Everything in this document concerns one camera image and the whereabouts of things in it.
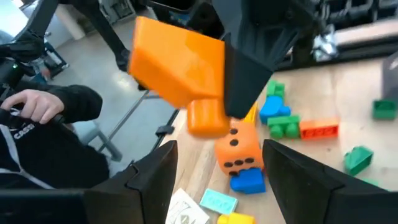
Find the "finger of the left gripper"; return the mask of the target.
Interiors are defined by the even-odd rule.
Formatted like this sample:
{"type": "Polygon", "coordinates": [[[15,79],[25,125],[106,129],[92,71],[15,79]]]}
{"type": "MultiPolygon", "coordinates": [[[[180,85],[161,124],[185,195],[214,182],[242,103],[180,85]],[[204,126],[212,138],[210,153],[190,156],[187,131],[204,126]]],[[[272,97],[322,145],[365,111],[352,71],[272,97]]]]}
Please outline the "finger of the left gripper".
{"type": "Polygon", "coordinates": [[[315,25],[313,0],[216,0],[225,32],[224,109],[242,119],[294,43],[315,25]]]}
{"type": "MultiPolygon", "coordinates": [[[[129,66],[129,56],[130,56],[130,50],[124,49],[121,51],[120,57],[116,59],[116,64],[120,71],[128,73],[128,66],[129,66]]],[[[146,91],[147,88],[143,86],[141,83],[139,83],[138,80],[135,79],[135,81],[138,84],[137,89],[139,91],[146,91]]]]}

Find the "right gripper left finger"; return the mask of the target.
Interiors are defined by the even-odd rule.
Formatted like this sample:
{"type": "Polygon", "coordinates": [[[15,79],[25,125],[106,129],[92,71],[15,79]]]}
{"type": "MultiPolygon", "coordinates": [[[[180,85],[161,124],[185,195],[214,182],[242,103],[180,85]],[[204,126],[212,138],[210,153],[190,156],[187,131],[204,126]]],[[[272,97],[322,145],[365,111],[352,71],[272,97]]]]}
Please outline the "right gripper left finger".
{"type": "Polygon", "coordinates": [[[168,141],[84,194],[88,224],[165,224],[178,144],[168,141]]]}

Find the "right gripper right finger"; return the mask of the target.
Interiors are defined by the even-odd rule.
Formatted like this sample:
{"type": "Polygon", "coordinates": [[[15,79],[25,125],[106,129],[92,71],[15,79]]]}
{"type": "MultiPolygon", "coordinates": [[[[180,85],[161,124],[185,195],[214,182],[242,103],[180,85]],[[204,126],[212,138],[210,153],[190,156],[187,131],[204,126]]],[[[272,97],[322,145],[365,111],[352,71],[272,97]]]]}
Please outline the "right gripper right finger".
{"type": "Polygon", "coordinates": [[[374,224],[374,187],[274,140],[267,175],[287,224],[374,224]]]}

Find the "blue toy block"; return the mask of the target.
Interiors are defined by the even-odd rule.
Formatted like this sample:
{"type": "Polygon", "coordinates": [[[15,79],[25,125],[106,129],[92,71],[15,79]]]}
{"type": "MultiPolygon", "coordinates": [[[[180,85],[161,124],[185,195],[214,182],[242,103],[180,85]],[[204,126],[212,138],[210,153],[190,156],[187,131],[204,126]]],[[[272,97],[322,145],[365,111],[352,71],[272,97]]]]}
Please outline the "blue toy block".
{"type": "Polygon", "coordinates": [[[259,194],[266,192],[265,178],[260,168],[241,170],[230,180],[230,187],[235,192],[243,194],[259,194]]]}
{"type": "Polygon", "coordinates": [[[266,98],[266,101],[259,112],[262,124],[267,124],[269,118],[277,116],[290,116],[291,109],[284,105],[284,99],[280,96],[272,95],[266,98]]]}

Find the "orange toy block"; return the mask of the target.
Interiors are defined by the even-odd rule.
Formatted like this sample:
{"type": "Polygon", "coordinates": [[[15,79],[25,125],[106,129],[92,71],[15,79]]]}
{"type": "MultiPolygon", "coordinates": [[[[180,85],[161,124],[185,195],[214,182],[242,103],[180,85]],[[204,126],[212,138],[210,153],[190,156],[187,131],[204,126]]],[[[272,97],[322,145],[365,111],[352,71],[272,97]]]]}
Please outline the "orange toy block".
{"type": "Polygon", "coordinates": [[[129,74],[175,108],[185,108],[191,135],[220,138],[228,133],[221,40],[139,16],[129,74]]]}

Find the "orange foam die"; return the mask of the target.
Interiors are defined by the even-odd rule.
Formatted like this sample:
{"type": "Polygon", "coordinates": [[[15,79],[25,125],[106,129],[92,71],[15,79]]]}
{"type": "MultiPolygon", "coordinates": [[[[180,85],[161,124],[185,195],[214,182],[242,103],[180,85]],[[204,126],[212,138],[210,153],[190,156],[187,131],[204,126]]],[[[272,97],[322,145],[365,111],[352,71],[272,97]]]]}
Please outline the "orange foam die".
{"type": "Polygon", "coordinates": [[[241,170],[264,169],[262,149],[253,123],[233,121],[229,133],[215,141],[215,156],[223,173],[239,175],[241,170]]]}

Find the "yellow toy block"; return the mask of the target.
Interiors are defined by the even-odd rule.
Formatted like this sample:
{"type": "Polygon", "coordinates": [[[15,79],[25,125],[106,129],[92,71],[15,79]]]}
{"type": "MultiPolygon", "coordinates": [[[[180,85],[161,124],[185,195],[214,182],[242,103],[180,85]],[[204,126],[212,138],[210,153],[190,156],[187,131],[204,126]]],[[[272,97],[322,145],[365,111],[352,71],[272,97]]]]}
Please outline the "yellow toy block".
{"type": "Polygon", "coordinates": [[[220,215],[217,224],[256,224],[256,221],[252,216],[233,212],[229,215],[220,215]]]}

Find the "gold playing card box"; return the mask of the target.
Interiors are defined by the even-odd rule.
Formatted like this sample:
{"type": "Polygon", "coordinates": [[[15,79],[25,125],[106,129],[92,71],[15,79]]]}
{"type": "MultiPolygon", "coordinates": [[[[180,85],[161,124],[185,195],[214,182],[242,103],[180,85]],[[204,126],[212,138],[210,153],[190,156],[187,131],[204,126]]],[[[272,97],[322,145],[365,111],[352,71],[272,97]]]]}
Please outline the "gold playing card box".
{"type": "Polygon", "coordinates": [[[165,224],[208,224],[210,217],[183,190],[171,197],[165,224]]]}

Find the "grey metal stand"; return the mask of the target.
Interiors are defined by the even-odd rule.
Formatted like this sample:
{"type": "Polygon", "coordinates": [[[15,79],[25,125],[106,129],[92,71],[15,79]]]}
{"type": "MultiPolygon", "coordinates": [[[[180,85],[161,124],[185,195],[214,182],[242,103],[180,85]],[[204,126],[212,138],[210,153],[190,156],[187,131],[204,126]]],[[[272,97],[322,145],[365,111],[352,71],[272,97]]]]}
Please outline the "grey metal stand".
{"type": "Polygon", "coordinates": [[[159,127],[169,123],[175,109],[152,92],[103,95],[99,118],[73,124],[78,137],[110,157],[113,151],[122,162],[138,161],[157,147],[159,127]]]}

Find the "black table clamp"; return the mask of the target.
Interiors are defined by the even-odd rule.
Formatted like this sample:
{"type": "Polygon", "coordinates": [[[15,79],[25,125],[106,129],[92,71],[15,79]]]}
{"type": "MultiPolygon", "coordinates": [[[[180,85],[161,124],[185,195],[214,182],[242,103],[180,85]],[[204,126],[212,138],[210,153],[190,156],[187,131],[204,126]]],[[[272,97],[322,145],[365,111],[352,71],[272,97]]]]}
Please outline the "black table clamp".
{"type": "Polygon", "coordinates": [[[161,136],[169,135],[174,132],[175,128],[172,125],[164,125],[157,128],[155,135],[160,138],[161,136]]]}

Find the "mint flat toy plate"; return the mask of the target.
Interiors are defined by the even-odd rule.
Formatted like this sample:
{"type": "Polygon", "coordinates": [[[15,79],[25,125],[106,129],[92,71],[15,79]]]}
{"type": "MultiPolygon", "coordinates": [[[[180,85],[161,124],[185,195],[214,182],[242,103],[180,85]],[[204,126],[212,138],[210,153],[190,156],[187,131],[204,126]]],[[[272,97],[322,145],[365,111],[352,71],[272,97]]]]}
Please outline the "mint flat toy plate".
{"type": "Polygon", "coordinates": [[[222,215],[229,215],[234,212],[237,204],[236,198],[212,189],[206,189],[200,200],[200,206],[222,215]]]}

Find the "person's hand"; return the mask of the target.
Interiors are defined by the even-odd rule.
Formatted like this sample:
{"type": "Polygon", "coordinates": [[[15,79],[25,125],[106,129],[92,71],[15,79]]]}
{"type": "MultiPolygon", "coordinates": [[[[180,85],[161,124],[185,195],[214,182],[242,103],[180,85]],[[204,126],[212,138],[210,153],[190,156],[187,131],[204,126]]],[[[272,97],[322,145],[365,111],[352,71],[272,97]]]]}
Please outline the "person's hand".
{"type": "Polygon", "coordinates": [[[20,116],[40,124],[47,124],[65,109],[64,103],[57,96],[46,91],[31,89],[23,90],[6,98],[0,108],[10,110],[19,103],[24,105],[20,116]]]}

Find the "person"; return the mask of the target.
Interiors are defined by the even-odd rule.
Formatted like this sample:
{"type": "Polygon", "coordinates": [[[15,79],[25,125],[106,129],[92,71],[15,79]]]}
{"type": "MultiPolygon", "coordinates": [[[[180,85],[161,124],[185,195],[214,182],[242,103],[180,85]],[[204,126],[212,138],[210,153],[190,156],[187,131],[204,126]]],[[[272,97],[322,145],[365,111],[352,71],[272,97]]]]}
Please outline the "person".
{"type": "MultiPolygon", "coordinates": [[[[65,109],[47,124],[27,118],[12,128],[0,124],[0,189],[91,188],[107,180],[105,155],[82,144],[67,127],[98,118],[102,97],[87,86],[29,81],[21,81],[15,94],[27,89],[57,96],[65,109]]],[[[23,106],[7,111],[20,116],[23,106]]]]}

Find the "small green toy block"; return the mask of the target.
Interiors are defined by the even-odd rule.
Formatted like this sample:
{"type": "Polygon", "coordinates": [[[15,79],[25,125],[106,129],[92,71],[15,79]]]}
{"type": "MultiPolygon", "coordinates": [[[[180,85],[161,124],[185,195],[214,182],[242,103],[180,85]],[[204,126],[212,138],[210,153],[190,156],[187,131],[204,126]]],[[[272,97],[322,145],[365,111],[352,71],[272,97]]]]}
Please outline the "small green toy block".
{"type": "Polygon", "coordinates": [[[374,100],[372,117],[376,120],[394,120],[397,116],[397,105],[391,100],[374,100]]]}

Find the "clear smoky plastic container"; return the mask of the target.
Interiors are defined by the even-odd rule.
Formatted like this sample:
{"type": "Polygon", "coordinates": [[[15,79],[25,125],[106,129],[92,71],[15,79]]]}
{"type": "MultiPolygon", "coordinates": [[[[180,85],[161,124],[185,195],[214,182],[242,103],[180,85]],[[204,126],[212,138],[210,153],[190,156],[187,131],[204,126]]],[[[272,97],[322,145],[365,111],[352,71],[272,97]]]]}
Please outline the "clear smoky plastic container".
{"type": "Polygon", "coordinates": [[[398,104],[398,51],[382,62],[382,97],[398,104]]]}

